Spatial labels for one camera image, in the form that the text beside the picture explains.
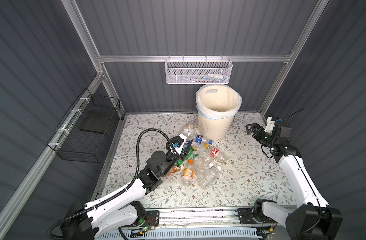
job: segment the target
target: trash can handle hole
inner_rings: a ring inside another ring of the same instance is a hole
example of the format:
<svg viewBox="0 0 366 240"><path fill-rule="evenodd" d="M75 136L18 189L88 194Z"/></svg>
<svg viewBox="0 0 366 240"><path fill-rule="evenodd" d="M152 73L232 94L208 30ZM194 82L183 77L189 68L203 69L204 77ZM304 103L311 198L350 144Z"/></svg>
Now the trash can handle hole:
<svg viewBox="0 0 366 240"><path fill-rule="evenodd" d="M217 89L209 89L206 91L206 94L208 93L216 93L218 90Z"/></svg>

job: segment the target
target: corrugated wall panel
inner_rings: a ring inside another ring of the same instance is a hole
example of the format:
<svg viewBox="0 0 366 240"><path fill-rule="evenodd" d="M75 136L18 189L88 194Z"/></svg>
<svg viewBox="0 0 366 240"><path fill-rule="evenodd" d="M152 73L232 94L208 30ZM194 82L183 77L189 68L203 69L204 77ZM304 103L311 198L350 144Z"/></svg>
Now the corrugated wall panel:
<svg viewBox="0 0 366 240"><path fill-rule="evenodd" d="M330 0L266 116L292 120L292 144L344 220L366 239L366 1Z"/></svg>
<svg viewBox="0 0 366 240"><path fill-rule="evenodd" d="M77 0L101 55L283 55L315 0Z"/></svg>
<svg viewBox="0 0 366 240"><path fill-rule="evenodd" d="M0 211L95 75L60 1L0 0ZM102 165L55 158L4 239L46 239Z"/></svg>
<svg viewBox="0 0 366 240"><path fill-rule="evenodd" d="M282 63L234 63L228 84L240 110L259 110ZM167 84L163 63L105 63L127 112L196 111L197 84Z"/></svg>

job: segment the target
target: black wire basket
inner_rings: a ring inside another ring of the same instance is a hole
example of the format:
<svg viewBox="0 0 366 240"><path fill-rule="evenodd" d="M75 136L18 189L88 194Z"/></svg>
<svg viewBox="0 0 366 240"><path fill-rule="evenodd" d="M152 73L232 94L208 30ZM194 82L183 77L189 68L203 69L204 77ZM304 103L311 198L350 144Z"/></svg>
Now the black wire basket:
<svg viewBox="0 0 366 240"><path fill-rule="evenodd" d="M63 160L104 161L120 121L118 98L90 94L84 99L70 122L52 134L47 145ZM57 131L61 135L56 143L50 142Z"/></svg>

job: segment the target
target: beige trash bin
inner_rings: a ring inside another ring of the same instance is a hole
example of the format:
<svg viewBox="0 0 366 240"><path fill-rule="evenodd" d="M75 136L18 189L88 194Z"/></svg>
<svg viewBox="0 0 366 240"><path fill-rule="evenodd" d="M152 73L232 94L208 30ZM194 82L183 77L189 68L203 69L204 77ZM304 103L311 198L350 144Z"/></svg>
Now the beige trash bin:
<svg viewBox="0 0 366 240"><path fill-rule="evenodd" d="M241 104L242 97L227 85L202 86L196 92L199 132L212 140L224 137Z"/></svg>

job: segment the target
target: table surface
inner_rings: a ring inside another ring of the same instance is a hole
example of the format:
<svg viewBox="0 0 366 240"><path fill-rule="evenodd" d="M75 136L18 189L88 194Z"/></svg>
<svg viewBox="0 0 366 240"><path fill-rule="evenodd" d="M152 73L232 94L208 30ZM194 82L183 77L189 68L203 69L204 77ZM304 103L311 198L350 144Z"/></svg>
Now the table surface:
<svg viewBox="0 0 366 240"><path fill-rule="evenodd" d="M130 114L127 117L103 196L128 183L135 172L135 147L144 129L155 127L169 137L179 134L198 115ZM279 165L263 155L260 144L246 134L245 125L257 122L265 126L260 113L237 113L224 138L216 141L227 161L219 164L222 176L208 189L201 189L194 175L192 186L181 185L181 173L166 177L153 192L140 199L145 208L226 207L253 205L257 198L271 199L279 204L294 204L294 194ZM155 151L165 149L166 139L157 132L147 132L140 142L140 169Z"/></svg>

